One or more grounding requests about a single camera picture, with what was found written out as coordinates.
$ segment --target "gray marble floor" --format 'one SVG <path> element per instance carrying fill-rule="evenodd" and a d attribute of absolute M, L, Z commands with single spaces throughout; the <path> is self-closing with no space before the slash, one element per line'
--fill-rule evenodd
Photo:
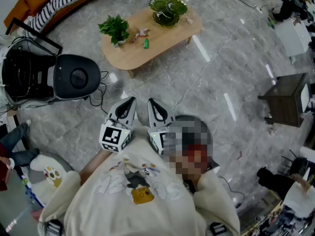
<path fill-rule="evenodd" d="M 243 1 L 258 7 L 281 4 L 279 0 Z M 214 159 L 221 165 L 219 174 L 230 181 L 232 189 L 246 195 L 239 208 L 242 211 L 266 192 L 257 183 L 256 171 L 268 165 L 276 172 L 283 164 L 281 155 L 289 156 L 289 148 L 299 150 L 313 121 L 307 117 L 301 128 L 275 124 L 271 132 L 263 121 L 268 107 L 257 99 L 271 86 L 266 65 L 276 76 L 311 72 L 309 55 L 298 57 L 294 66 L 290 64 L 274 30 L 266 23 L 271 6 L 265 6 L 261 14 L 238 0 L 189 0 L 188 4 L 202 17 L 203 30 L 197 38 L 210 61 L 206 61 L 194 41 L 191 45 L 183 42 L 138 68 L 131 79 L 103 56 L 97 23 L 104 22 L 107 15 L 126 18 L 146 7 L 147 2 L 92 0 L 59 23 L 48 36 L 63 46 L 63 53 L 89 57 L 102 71 L 109 71 L 106 84 L 117 89 L 107 88 L 106 110 L 115 100 L 134 95 L 143 123 L 148 123 L 146 102 L 150 97 L 170 105 L 176 114 L 203 119 L 214 136 Z M 231 99 L 236 121 L 224 93 Z M 20 121 L 33 120 L 29 136 L 32 146 L 59 154 L 76 170 L 83 168 L 100 149 L 99 129 L 105 116 L 88 101 L 60 102 L 20 110 L 18 115 Z M 236 203 L 242 200 L 238 194 L 231 193 L 231 197 Z"/>

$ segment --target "brown side table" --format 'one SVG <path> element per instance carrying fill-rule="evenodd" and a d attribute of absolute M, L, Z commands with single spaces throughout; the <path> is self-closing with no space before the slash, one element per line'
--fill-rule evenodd
<path fill-rule="evenodd" d="M 268 124 L 280 123 L 300 127 L 303 123 L 301 93 L 307 85 L 311 95 L 310 80 L 307 73 L 278 77 L 277 83 L 265 95 L 258 96 L 267 100 L 272 118 L 265 117 Z"/>

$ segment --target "green glass bowl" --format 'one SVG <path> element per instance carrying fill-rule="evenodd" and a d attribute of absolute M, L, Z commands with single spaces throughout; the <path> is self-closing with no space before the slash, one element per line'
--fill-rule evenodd
<path fill-rule="evenodd" d="M 166 9 L 168 12 L 176 14 L 176 15 L 183 15 L 187 12 L 187 5 L 180 0 L 170 0 L 166 4 Z"/>
<path fill-rule="evenodd" d="M 149 6 L 154 11 L 167 11 L 166 4 L 169 0 L 150 0 Z"/>
<path fill-rule="evenodd" d="M 160 26 L 174 26 L 179 22 L 179 15 L 170 12 L 156 11 L 153 13 L 153 18 Z"/>

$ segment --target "table leg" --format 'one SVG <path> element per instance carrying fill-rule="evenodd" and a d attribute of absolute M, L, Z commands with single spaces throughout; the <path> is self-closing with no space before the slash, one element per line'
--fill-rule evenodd
<path fill-rule="evenodd" d="M 187 44 L 189 45 L 191 43 L 191 41 L 192 41 L 192 36 L 188 38 Z"/>
<path fill-rule="evenodd" d="M 130 77 L 133 79 L 134 78 L 133 70 L 128 70 L 128 73 L 129 73 Z"/>

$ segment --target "small green object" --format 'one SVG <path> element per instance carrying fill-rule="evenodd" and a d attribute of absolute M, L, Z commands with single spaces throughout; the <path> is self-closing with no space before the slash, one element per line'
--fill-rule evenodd
<path fill-rule="evenodd" d="M 112 37 L 113 45 L 129 37 L 129 33 L 126 31 L 129 24 L 126 20 L 121 19 L 120 15 L 115 18 L 108 16 L 107 20 L 103 24 L 99 24 L 98 27 L 101 33 Z"/>
<path fill-rule="evenodd" d="M 28 181 L 28 179 L 27 179 L 27 178 L 22 179 L 22 184 L 23 184 L 23 185 L 27 185 L 27 184 L 28 184 L 28 182 L 29 182 L 29 181 Z"/>
<path fill-rule="evenodd" d="M 168 12 L 176 14 L 176 15 L 183 15 L 187 12 L 187 5 L 180 0 L 170 0 L 166 4 L 166 9 Z"/>
<path fill-rule="evenodd" d="M 174 26 L 179 22 L 179 15 L 170 12 L 156 11 L 153 13 L 153 18 L 160 26 Z"/>
<path fill-rule="evenodd" d="M 146 40 L 144 41 L 144 49 L 148 49 L 149 48 L 149 40 L 146 38 Z"/>
<path fill-rule="evenodd" d="M 167 11 L 166 4 L 169 0 L 150 0 L 149 6 L 154 11 Z"/>

